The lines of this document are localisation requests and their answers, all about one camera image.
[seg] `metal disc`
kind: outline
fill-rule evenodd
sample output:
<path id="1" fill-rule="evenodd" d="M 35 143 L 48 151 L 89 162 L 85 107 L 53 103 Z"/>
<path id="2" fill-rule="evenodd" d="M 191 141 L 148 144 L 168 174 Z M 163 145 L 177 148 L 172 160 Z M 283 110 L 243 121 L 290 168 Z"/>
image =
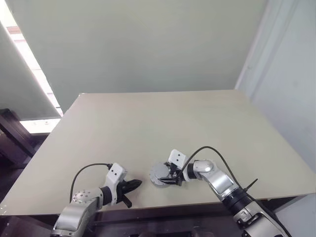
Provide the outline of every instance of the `metal disc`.
<path id="1" fill-rule="evenodd" d="M 158 186 L 165 186 L 167 184 L 160 181 L 160 178 L 167 177 L 169 174 L 169 168 L 163 164 L 162 162 L 153 165 L 152 169 L 150 170 L 150 180 Z"/>

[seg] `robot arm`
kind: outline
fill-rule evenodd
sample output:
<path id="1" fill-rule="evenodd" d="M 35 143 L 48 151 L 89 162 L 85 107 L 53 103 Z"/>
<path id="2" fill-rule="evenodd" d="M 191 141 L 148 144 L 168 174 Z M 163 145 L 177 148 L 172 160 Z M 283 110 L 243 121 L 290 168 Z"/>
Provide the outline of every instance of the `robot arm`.
<path id="1" fill-rule="evenodd" d="M 225 172 L 210 160 L 196 160 L 190 163 L 179 177 L 187 157 L 173 150 L 165 163 L 169 175 L 159 180 L 165 184 L 181 186 L 182 181 L 200 179 L 206 181 L 218 199 L 233 214 L 233 219 L 243 229 L 243 237 L 290 237 L 282 224 L 272 217 L 272 213 L 251 198 L 247 192 L 234 182 Z"/>
<path id="2" fill-rule="evenodd" d="M 94 214 L 104 205 L 115 205 L 123 201 L 132 206 L 126 193 L 140 186 L 142 181 L 124 181 L 127 172 L 114 163 L 106 176 L 105 186 L 81 190 L 73 195 L 71 203 L 59 215 L 51 237 L 81 237 Z"/>

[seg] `black cable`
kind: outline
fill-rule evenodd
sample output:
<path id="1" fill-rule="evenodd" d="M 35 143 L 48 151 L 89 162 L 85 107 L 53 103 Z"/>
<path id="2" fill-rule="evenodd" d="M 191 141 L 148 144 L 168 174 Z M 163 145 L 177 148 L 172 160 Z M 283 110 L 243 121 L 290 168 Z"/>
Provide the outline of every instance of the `black cable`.
<path id="1" fill-rule="evenodd" d="M 94 165 L 105 165 L 108 167 L 108 169 L 110 170 L 111 169 L 111 166 L 112 164 L 107 164 L 107 163 L 94 163 L 94 164 L 89 164 L 89 165 L 86 165 L 85 167 L 81 168 L 77 174 L 75 175 L 74 179 L 73 179 L 73 182 L 71 184 L 71 188 L 70 188 L 70 197 L 69 197 L 69 202 L 71 202 L 71 200 L 73 199 L 73 190 L 74 190 L 74 185 L 75 185 L 75 181 L 77 179 L 77 176 L 80 174 L 81 171 L 83 171 L 84 169 L 90 167 L 90 166 L 94 166 Z"/>
<path id="2" fill-rule="evenodd" d="M 219 153 L 218 150 L 216 150 L 215 148 L 210 147 L 210 146 L 204 146 L 204 147 L 201 147 L 201 148 L 197 149 L 197 150 L 189 157 L 189 159 L 187 160 L 187 162 L 185 162 L 183 168 L 180 170 L 180 172 L 178 173 L 178 175 L 177 175 L 176 178 L 179 178 L 179 177 L 180 177 L 180 175 L 183 173 L 184 169 L 187 167 L 187 165 L 188 165 L 189 162 L 192 160 L 192 158 L 193 158 L 197 153 L 199 153 L 201 150 L 206 149 L 206 148 L 209 148 L 209 149 L 215 151 L 215 152 L 218 154 L 218 156 L 222 159 L 223 163 L 225 164 L 226 168 L 228 169 L 229 173 L 231 174 L 233 180 L 236 182 L 236 184 L 237 184 L 241 189 L 243 189 L 243 188 L 241 187 L 241 185 L 239 184 L 238 180 L 236 179 L 236 177 L 234 176 L 234 174 L 233 174 L 232 170 L 230 169 L 229 165 L 228 165 L 227 162 L 225 161 L 224 157 Z M 247 196 L 248 196 L 251 200 L 253 200 L 255 203 L 257 203 L 268 215 L 270 215 L 271 218 L 272 218 L 273 220 L 275 220 L 275 222 L 277 222 L 277 223 L 281 226 L 281 228 L 283 228 L 284 232 L 288 235 L 288 237 L 292 237 L 291 234 L 289 233 L 289 231 L 286 229 L 286 227 L 281 223 L 281 221 L 277 218 L 277 216 L 276 216 L 273 212 L 271 212 L 268 208 L 266 208 L 266 207 L 265 207 L 263 204 L 261 204 L 258 200 L 256 200 L 255 198 L 253 198 L 249 193 L 246 192 L 246 190 L 245 190 L 245 193 L 247 194 Z"/>

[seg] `beige table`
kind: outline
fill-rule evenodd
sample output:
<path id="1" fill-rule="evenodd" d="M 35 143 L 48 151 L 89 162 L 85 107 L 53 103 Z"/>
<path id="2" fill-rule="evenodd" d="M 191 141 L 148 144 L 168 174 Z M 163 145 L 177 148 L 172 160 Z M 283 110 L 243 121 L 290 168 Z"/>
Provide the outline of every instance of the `beige table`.
<path id="1" fill-rule="evenodd" d="M 242 185 L 259 178 L 249 191 L 255 198 L 315 192 L 314 173 L 238 91 L 82 94 L 13 185 L 1 214 L 60 213 L 75 173 L 95 162 L 118 162 L 127 179 L 143 180 L 127 195 L 133 208 L 218 202 L 205 182 L 157 188 L 149 179 L 151 166 L 172 149 L 190 155 L 205 145 L 223 154 Z M 225 170 L 211 150 L 197 158 Z M 106 167 L 85 170 L 75 191 L 102 186 L 106 173 Z"/>

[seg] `wooden furniture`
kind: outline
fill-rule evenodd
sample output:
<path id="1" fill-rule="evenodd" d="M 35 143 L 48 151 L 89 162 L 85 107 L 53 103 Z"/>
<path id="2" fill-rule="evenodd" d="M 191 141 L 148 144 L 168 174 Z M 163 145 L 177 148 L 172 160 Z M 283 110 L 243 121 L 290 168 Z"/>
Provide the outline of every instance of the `wooden furniture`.
<path id="1" fill-rule="evenodd" d="M 1 163 L 22 164 L 35 155 L 36 140 L 9 110 L 0 110 L 0 159 Z"/>
<path id="2" fill-rule="evenodd" d="M 238 91 L 81 94 L 15 182 L 1 214 L 60 213 L 76 172 L 95 162 L 118 162 L 126 179 L 143 180 L 127 194 L 133 208 L 217 203 L 205 182 L 157 188 L 149 179 L 152 165 L 172 149 L 190 155 L 204 145 L 222 153 L 244 187 L 259 179 L 249 190 L 255 198 L 315 192 L 315 174 Z M 212 151 L 197 155 L 203 158 L 226 170 Z M 75 191 L 102 186 L 106 173 L 105 167 L 86 169 Z M 126 207 L 104 207 L 115 209 Z"/>

